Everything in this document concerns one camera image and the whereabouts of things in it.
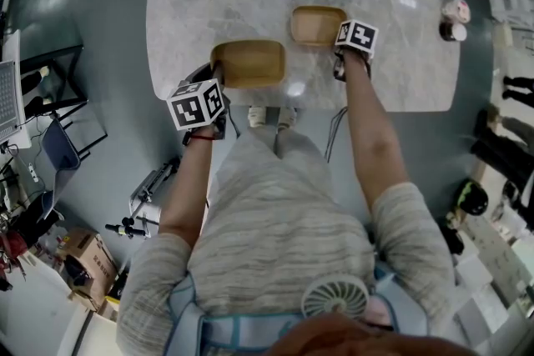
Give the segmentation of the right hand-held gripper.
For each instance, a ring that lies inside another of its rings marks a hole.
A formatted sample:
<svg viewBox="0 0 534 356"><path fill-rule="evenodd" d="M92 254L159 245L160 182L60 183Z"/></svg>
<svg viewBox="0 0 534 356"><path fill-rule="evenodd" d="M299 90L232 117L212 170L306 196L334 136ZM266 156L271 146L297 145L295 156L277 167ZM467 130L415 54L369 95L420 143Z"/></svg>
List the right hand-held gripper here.
<svg viewBox="0 0 534 356"><path fill-rule="evenodd" d="M344 51L357 53L365 64L368 77L371 78L370 62L375 54L378 33L378 28L356 19L346 20L340 24L334 43L336 60L333 74L336 80L345 81Z"/></svg>

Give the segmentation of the person's right forearm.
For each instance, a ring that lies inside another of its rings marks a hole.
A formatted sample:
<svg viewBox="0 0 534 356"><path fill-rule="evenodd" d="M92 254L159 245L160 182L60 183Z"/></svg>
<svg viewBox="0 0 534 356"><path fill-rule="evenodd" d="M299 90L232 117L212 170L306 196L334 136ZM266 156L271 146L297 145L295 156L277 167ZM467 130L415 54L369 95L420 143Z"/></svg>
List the person's right forearm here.
<svg viewBox="0 0 534 356"><path fill-rule="evenodd" d="M367 205L372 207L385 190L409 178L397 134L362 56L345 50L343 63L355 174Z"/></svg>

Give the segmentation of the person's left forearm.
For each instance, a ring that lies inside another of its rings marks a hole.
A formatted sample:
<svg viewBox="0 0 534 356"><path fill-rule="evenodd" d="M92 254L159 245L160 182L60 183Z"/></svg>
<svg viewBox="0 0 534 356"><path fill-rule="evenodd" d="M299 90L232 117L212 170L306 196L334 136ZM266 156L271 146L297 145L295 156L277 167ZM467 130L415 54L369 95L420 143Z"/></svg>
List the person's left forearm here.
<svg viewBox="0 0 534 356"><path fill-rule="evenodd" d="M212 159L211 139L192 139L185 147L178 172L159 220L159 233L196 244L204 218Z"/></svg>

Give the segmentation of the person's right beige shoe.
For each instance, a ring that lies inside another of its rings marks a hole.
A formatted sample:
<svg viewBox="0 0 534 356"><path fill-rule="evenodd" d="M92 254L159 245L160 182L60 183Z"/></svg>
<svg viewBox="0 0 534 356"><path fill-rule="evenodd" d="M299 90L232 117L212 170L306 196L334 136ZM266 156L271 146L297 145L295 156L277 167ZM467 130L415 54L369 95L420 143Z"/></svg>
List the person's right beige shoe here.
<svg viewBox="0 0 534 356"><path fill-rule="evenodd" d="M277 131L292 129L297 121L297 109L283 107L279 110Z"/></svg>

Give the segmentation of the dark cup with white lid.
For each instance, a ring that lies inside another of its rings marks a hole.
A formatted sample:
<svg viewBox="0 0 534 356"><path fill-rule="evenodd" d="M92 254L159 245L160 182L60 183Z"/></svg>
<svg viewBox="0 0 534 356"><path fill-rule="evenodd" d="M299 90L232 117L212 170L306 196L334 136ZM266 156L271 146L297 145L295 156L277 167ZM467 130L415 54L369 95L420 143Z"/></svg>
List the dark cup with white lid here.
<svg viewBox="0 0 534 356"><path fill-rule="evenodd" d="M447 42L463 42L467 38L467 30L462 23L443 21L440 23L439 33Z"/></svg>

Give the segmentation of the pink patterned cup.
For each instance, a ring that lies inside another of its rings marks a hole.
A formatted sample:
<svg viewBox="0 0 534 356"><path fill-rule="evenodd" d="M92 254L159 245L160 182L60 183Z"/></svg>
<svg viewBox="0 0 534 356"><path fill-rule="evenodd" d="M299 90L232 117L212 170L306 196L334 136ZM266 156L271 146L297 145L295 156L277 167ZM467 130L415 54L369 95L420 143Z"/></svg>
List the pink patterned cup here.
<svg viewBox="0 0 534 356"><path fill-rule="evenodd" d="M469 23L471 20L471 10L465 0L451 0L446 3L442 9L441 14L457 23Z"/></svg>

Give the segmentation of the grey metal stand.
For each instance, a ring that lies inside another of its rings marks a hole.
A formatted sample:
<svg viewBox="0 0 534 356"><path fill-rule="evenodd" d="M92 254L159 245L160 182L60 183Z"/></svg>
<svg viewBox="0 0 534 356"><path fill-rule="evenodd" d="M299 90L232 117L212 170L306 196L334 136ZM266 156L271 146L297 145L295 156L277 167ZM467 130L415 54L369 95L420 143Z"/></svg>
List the grey metal stand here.
<svg viewBox="0 0 534 356"><path fill-rule="evenodd" d="M151 171L145 177L129 198L131 218L146 219L150 224L159 225L161 210L179 165L180 159L172 158L160 169Z"/></svg>

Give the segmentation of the dark blue chair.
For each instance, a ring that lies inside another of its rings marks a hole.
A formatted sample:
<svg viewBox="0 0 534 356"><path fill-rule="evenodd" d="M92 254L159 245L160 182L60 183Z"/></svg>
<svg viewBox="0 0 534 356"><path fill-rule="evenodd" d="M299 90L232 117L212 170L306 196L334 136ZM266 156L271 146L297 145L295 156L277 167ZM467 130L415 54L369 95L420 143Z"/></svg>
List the dark blue chair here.
<svg viewBox="0 0 534 356"><path fill-rule="evenodd" d="M43 136L42 148L54 170L53 189L43 193L41 199L44 218L47 218L53 211L69 181L79 170L82 161L90 155L90 149L108 137L108 134L105 133L89 145L77 150L66 133L69 126L70 123L63 126L58 117L53 115L53 119Z"/></svg>

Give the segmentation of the person's grey knit outfit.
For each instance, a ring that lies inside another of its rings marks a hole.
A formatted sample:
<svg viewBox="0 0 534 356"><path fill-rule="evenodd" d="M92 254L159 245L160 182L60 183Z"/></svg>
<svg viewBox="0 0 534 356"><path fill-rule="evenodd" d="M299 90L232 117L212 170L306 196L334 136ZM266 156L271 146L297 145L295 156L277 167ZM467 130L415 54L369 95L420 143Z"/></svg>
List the person's grey knit outfit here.
<svg viewBox="0 0 534 356"><path fill-rule="evenodd" d="M186 276L208 314L292 312L316 278L348 273L372 284L376 252L426 311L432 333L451 319L451 255L415 184L393 185L376 199L369 240L334 201L315 145L266 126L236 141L212 196L196 243L162 233L133 257L117 321L125 356L163 356L173 327L169 296Z"/></svg>

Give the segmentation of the white perforated appliance box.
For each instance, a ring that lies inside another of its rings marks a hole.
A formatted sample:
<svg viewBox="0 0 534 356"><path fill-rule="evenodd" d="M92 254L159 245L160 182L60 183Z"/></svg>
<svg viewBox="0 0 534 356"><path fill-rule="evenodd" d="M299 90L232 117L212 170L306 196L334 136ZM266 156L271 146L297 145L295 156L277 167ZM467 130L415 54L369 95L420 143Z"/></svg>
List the white perforated appliance box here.
<svg viewBox="0 0 534 356"><path fill-rule="evenodd" d="M0 145L20 131L22 93L20 85L20 32L13 33L2 47L0 62Z"/></svg>

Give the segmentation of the brown cardboard box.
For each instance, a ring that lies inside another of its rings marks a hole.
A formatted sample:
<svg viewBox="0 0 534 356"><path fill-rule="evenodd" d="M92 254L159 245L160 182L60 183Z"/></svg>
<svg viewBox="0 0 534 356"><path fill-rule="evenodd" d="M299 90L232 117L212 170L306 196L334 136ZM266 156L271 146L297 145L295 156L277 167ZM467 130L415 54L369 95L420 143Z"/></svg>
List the brown cardboard box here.
<svg viewBox="0 0 534 356"><path fill-rule="evenodd" d="M117 276L117 267L99 233L73 228L58 246L71 295L98 312Z"/></svg>

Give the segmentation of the black bag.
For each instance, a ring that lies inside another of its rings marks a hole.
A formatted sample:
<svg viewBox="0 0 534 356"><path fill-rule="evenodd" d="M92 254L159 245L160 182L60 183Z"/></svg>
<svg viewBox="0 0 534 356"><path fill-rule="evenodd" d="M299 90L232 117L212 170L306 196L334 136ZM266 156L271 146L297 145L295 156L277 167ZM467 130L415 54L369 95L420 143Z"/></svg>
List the black bag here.
<svg viewBox="0 0 534 356"><path fill-rule="evenodd" d="M461 255L465 245L460 235L461 219L453 212L449 212L438 221L438 226L452 255Z"/></svg>

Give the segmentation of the white neck fan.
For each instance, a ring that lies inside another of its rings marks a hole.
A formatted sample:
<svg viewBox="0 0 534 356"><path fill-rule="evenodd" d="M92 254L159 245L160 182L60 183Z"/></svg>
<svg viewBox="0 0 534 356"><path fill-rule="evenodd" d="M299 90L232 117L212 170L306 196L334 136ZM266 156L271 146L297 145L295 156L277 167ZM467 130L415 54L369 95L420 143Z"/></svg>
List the white neck fan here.
<svg viewBox="0 0 534 356"><path fill-rule="evenodd" d="M362 280L348 274L335 274L316 279L305 290L300 309L305 318L338 313L358 319L365 314L369 299L369 291Z"/></svg>

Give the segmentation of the pile of white boxes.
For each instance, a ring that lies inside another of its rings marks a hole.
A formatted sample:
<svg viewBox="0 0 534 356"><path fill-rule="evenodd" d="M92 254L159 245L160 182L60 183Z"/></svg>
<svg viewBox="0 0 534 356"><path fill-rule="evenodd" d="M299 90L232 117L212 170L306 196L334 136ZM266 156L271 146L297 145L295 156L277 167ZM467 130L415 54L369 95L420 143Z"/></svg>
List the pile of white boxes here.
<svg viewBox="0 0 534 356"><path fill-rule="evenodd" d="M460 237L455 321L475 351L510 356L534 338L534 272L484 217L466 218Z"/></svg>

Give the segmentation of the black handled tool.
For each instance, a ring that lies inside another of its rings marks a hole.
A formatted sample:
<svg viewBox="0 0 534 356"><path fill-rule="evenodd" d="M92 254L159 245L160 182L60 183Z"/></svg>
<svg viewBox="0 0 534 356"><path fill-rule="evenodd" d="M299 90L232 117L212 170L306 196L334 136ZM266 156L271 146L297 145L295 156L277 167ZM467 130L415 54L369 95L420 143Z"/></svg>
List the black handled tool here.
<svg viewBox="0 0 534 356"><path fill-rule="evenodd" d="M133 218L125 217L121 224L105 224L105 228L109 231L116 233L117 235L126 236L130 239L134 237L145 238L147 236L146 231L141 228L134 227L135 220Z"/></svg>

